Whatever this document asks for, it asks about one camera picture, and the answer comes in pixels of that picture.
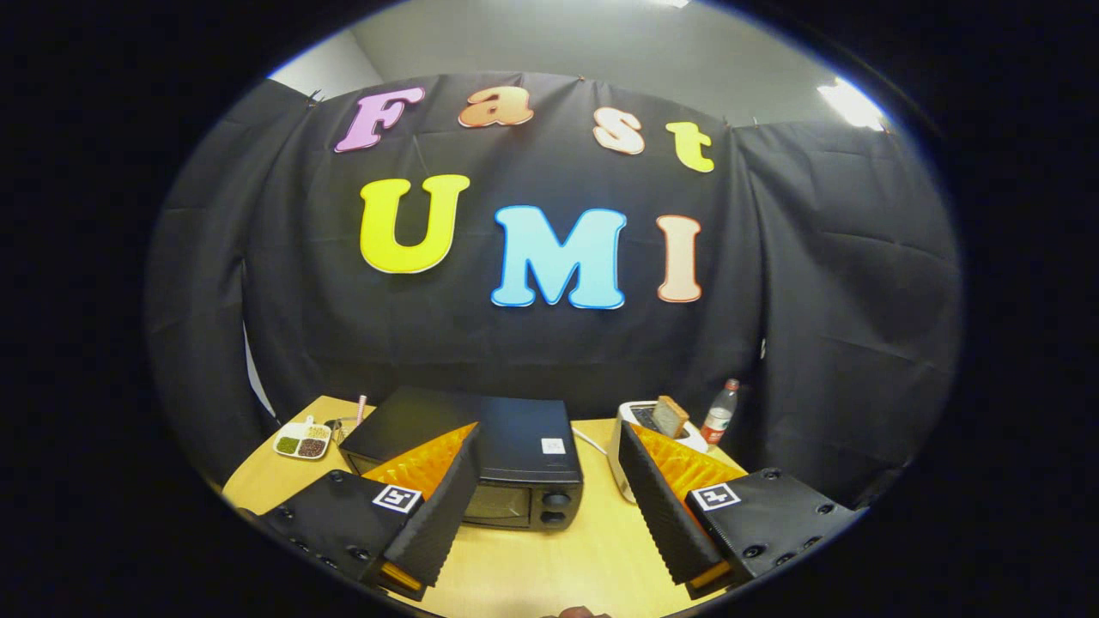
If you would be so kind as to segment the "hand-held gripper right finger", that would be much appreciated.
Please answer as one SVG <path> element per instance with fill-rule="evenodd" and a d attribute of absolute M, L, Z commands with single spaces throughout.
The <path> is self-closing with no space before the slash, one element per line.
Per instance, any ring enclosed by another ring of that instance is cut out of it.
<path fill-rule="evenodd" d="M 640 424 L 617 433 L 617 462 L 650 536 L 693 599 L 789 566 L 862 517 L 785 470 L 750 473 Z"/>

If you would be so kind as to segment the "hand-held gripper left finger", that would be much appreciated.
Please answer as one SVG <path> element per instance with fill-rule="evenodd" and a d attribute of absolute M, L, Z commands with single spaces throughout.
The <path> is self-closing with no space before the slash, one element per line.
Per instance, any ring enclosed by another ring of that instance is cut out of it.
<path fill-rule="evenodd" d="M 459 427 L 362 475 L 330 470 L 270 509 L 237 512 L 342 580 L 421 602 L 477 488 L 479 431 Z"/>

